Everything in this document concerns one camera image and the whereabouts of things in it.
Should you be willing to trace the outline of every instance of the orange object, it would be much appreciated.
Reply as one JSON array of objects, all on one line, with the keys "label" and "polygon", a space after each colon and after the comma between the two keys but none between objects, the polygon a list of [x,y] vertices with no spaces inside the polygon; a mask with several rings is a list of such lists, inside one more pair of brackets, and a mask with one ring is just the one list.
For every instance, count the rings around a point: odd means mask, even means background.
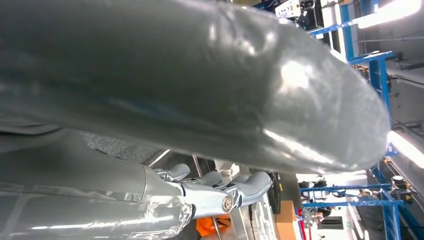
[{"label": "orange object", "polygon": [[[231,225],[229,214],[217,216],[216,221],[218,222],[218,228],[221,233],[227,230]],[[204,217],[197,219],[196,230],[202,237],[217,233],[217,230],[215,229],[214,225],[214,219],[212,217]]]}]

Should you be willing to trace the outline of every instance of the bolt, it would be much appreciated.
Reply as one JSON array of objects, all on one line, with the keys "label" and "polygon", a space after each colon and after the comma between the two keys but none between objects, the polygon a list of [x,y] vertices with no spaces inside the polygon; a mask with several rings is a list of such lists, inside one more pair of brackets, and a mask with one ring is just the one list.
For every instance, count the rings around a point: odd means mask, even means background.
[{"label": "bolt", "polygon": [[222,210],[224,210],[224,213],[229,213],[232,208],[233,208],[233,197],[230,195],[227,195],[224,197],[224,201],[222,202]]}]

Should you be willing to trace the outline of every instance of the cardboard box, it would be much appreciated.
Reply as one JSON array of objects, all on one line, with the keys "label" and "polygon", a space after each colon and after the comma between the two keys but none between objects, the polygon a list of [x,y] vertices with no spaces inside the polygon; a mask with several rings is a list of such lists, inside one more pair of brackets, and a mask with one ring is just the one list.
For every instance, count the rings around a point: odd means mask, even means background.
[{"label": "cardboard box", "polygon": [[300,229],[292,201],[281,201],[281,212],[275,216],[279,240],[297,240]]}]

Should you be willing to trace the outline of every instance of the ceiling light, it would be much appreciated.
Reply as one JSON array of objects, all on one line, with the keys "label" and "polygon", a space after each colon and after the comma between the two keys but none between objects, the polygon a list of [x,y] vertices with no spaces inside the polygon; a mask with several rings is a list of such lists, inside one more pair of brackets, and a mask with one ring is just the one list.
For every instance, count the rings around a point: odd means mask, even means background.
[{"label": "ceiling light", "polygon": [[418,167],[424,169],[424,154],[412,145],[412,143],[395,131],[390,131],[387,138],[403,155],[417,164]]},{"label": "ceiling light", "polygon": [[364,239],[364,233],[362,232],[361,226],[359,225],[357,215],[354,212],[354,208],[352,207],[352,205],[347,206],[347,208],[349,209],[350,215],[353,218],[353,223],[355,224],[355,228],[358,232],[360,239]]},{"label": "ceiling light", "polygon": [[376,7],[374,10],[375,13],[370,15],[366,20],[360,22],[358,27],[364,29],[407,17],[418,12],[421,5],[422,0],[393,0],[381,8]]},{"label": "ceiling light", "polygon": [[365,230],[363,233],[364,233],[364,237],[365,237],[364,239],[370,240],[370,235],[368,234],[368,230]]}]

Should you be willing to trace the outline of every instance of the blue shelving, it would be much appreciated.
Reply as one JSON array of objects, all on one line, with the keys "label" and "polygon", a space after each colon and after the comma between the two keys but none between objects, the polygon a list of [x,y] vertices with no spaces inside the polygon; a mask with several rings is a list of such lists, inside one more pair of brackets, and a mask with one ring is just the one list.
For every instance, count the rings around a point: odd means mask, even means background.
[{"label": "blue shelving", "polygon": [[[399,215],[399,206],[404,205],[404,201],[395,200],[388,193],[392,186],[389,183],[381,184],[368,184],[368,185],[351,185],[351,186],[332,186],[332,187],[316,187],[316,188],[301,188],[301,193],[307,193],[309,199],[315,199],[316,192],[330,192],[342,194],[342,197],[351,197],[357,201],[350,200],[344,202],[310,202],[304,203],[305,208],[324,208],[324,207],[340,207],[340,206],[381,206],[384,217],[384,229],[387,240],[401,240],[401,224]],[[355,189],[379,189],[381,192],[381,199],[376,200],[370,197],[359,197],[356,195],[347,194],[346,190]]]}]

